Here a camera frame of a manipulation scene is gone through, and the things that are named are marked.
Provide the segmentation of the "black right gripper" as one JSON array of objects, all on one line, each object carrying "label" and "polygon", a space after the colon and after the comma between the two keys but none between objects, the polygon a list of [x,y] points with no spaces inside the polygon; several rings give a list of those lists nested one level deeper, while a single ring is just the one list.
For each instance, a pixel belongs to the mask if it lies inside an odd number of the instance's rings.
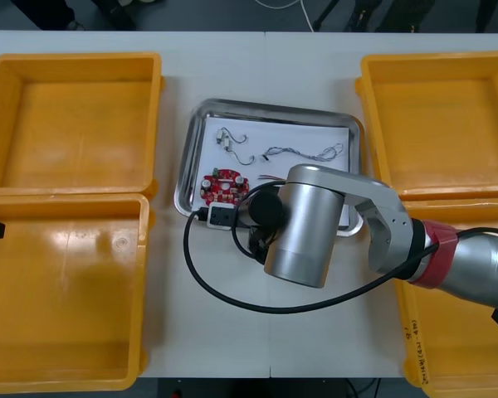
[{"label": "black right gripper", "polygon": [[249,230],[248,249],[257,262],[265,262],[269,247],[277,236],[277,227],[251,226]]}]

